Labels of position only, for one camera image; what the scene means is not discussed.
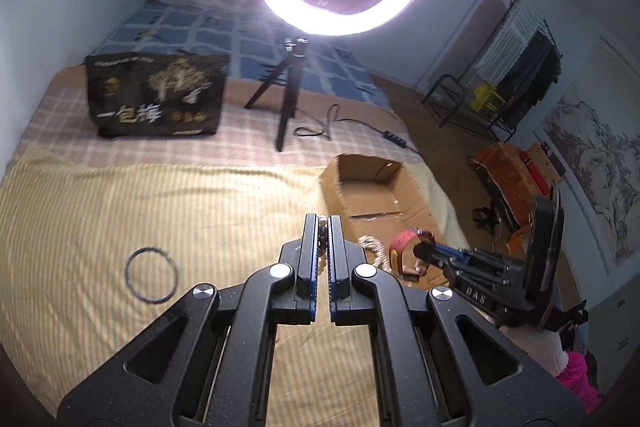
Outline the pink sleeve forearm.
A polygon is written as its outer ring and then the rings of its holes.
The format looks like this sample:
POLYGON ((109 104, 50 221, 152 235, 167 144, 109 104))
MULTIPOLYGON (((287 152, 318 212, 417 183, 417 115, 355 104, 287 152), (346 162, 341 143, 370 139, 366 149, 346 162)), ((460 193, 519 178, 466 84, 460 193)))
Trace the pink sleeve forearm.
POLYGON ((555 379, 576 395, 587 415, 590 415, 602 402, 599 390, 588 381, 588 365, 583 355, 577 352, 566 352, 567 362, 555 379))

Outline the right gloved hand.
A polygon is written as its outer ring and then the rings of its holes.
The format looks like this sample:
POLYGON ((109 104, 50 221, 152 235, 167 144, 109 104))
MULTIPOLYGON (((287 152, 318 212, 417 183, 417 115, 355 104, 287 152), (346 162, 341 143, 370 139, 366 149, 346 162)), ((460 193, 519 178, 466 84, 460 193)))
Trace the right gloved hand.
POLYGON ((559 333, 547 329, 538 331, 529 324, 518 327, 502 325, 498 329, 551 376, 558 377, 566 369, 568 354, 562 348, 559 333))

